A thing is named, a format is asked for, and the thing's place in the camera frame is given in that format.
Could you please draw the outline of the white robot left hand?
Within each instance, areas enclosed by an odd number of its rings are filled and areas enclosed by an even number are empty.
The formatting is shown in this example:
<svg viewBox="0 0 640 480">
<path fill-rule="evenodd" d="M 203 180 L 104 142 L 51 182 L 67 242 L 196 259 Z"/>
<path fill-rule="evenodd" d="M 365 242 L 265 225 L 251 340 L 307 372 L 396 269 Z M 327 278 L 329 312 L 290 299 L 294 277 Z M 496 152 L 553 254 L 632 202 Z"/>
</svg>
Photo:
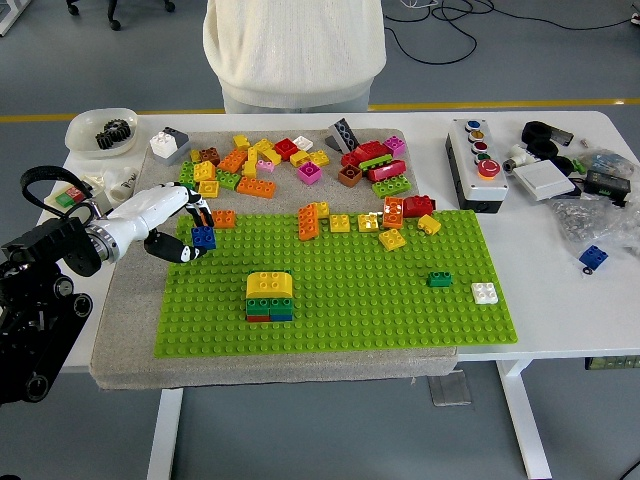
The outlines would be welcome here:
<svg viewBox="0 0 640 480">
<path fill-rule="evenodd" d="M 120 260 L 134 241 L 143 241 L 149 254 L 173 263 L 187 263 L 203 256 L 206 247 L 186 245 L 157 230 L 182 208 L 192 215 L 198 227 L 213 227 L 206 200 L 177 182 L 158 185 L 132 196 L 107 219 L 94 224 L 105 232 L 103 242 L 108 251 L 107 259 Z"/>
</svg>

